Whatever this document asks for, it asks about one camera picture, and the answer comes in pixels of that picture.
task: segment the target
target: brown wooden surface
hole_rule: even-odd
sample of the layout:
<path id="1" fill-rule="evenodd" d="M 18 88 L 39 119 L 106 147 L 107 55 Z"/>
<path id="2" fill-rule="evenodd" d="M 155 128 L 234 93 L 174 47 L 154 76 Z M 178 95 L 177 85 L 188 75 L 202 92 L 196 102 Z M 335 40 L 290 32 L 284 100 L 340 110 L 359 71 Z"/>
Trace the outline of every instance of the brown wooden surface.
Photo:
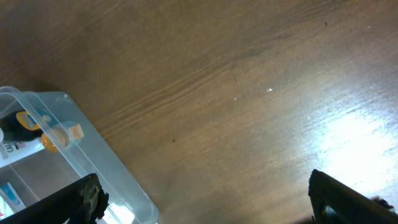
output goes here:
<path id="1" fill-rule="evenodd" d="M 1 0 L 0 85 L 70 94 L 160 223 L 292 223 L 312 169 L 398 206 L 398 1 Z"/>

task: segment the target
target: dark bottle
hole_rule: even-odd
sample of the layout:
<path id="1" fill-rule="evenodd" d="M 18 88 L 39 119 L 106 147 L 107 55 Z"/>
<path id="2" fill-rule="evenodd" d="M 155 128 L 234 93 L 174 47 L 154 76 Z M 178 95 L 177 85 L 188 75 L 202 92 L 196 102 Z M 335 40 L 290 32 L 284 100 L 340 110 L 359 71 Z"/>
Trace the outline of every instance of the dark bottle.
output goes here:
<path id="1" fill-rule="evenodd" d="M 0 142 L 32 141 L 42 133 L 39 125 L 26 111 L 13 112 L 0 119 Z"/>

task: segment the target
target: wood grain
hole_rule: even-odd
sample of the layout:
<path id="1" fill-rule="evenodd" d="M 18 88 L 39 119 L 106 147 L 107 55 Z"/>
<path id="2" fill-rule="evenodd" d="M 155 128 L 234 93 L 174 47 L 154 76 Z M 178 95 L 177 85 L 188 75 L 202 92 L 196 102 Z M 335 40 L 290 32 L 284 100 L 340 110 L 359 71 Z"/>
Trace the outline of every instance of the wood grain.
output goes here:
<path id="1" fill-rule="evenodd" d="M 312 169 L 398 205 L 398 2 L 1 0 L 1 85 L 70 94 L 160 223 L 292 223 Z"/>

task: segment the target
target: plastic bin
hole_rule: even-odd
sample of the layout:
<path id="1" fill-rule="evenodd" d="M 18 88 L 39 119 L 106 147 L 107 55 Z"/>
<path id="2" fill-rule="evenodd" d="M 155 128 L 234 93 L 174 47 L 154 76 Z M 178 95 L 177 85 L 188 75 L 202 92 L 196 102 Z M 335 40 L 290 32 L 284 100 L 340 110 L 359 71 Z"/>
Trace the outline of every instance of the plastic bin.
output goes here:
<path id="1" fill-rule="evenodd" d="M 0 118 L 26 110 L 60 152 L 41 150 L 0 169 L 0 181 L 10 182 L 27 207 L 80 177 L 96 173 L 109 193 L 109 206 L 98 223 L 157 223 L 158 209 L 66 93 L 20 92 L 5 86 L 0 88 L 0 108 Z M 57 124 L 79 123 L 84 137 L 65 148 L 38 110 L 49 111 Z"/>

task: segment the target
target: translucent storage box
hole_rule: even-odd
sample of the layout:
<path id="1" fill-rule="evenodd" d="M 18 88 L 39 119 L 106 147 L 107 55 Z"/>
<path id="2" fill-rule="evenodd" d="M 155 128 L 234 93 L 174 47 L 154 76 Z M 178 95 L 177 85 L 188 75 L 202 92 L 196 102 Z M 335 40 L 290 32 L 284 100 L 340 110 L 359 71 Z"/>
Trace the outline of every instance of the translucent storage box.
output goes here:
<path id="1" fill-rule="evenodd" d="M 59 151 L 40 150 L 0 168 L 0 184 L 9 182 L 26 207 L 96 173 L 109 193 L 109 206 L 98 223 L 157 223 L 158 209 L 66 93 L 20 92 L 5 86 L 0 88 L 0 108 L 0 118 L 27 111 Z M 50 124 L 38 113 L 43 110 L 50 113 Z M 84 137 L 65 147 L 51 126 L 69 121 L 80 124 Z"/>

